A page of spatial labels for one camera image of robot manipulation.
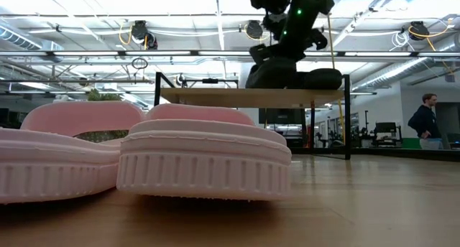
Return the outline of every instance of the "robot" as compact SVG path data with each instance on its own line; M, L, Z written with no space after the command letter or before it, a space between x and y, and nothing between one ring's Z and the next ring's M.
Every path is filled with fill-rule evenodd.
M262 25L273 33L275 45L257 45L249 49L255 61L249 73L246 88L306 88L305 73L297 73L296 62L302 60L303 52L312 47L322 50L328 44L318 29L312 29L319 13L328 14L333 0L251 0L255 9L265 9ZM333 88L340 81L341 73L333 69L314 70L310 74L323 75L334 80ZM324 85L323 82L313 87Z

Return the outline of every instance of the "ceiling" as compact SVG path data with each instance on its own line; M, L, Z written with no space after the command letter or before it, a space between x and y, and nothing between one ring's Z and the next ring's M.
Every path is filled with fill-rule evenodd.
M407 29L411 21L423 21L431 34L445 30L443 34L431 39L436 44L437 41L456 33L460 27L460 0L390 0L375 12L367 11L374 0L334 1L336 5L330 16L334 50L430 50L426 39L408 40L401 47L396 47L395 33L402 27ZM136 20L145 20L149 30L157 38L159 50L247 51L249 47L261 42L270 43L268 33L265 39L254 40L244 32L248 21L261 21L264 12L262 9L252 8L250 0L0 0L0 22L17 29L33 41L53 41L64 50L143 50L133 40L127 45L123 44L120 36L128 41L130 25ZM327 24L327 18L320 14L314 27L324 27L327 31ZM345 29L348 32L341 36ZM0 50L23 49L0 40ZM20 57L12 60L27 64L27 60ZM199 61L193 57L175 57L175 64L171 65L169 58L164 57L157 58L156 62L161 63L150 65L143 70L142 75L153 79L155 72L162 71L169 77L183 73L191 78L229 78L234 75L245 76L250 69L250 66L242 64L247 61L238 59ZM390 64L391 62L381 61L340 61L336 63L336 68L342 73L351 74L352 81L357 83ZM68 67L69 65L56 65L57 72L62 72L60 78L78 79L87 76L89 79L101 79L110 75L111 79L126 80L136 72L128 67L128 75L121 65L113 62L110 65L76 65L66 70ZM321 67L331 67L331 63L298 63L301 71ZM30 68L40 73L52 72L50 65L32 65ZM152 86L132 83L119 85L122 90L132 87L153 90ZM146 102L150 102L152 98L140 97Z

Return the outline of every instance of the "dark jacket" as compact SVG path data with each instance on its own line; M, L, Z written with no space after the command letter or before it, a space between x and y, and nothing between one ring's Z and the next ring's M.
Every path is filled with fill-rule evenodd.
M419 138L422 137L422 133L425 131L430 132L431 136L428 137L430 139L441 138L441 132L438 129L434 112L424 105L418 108L412 118L410 118L408 125L417 131Z

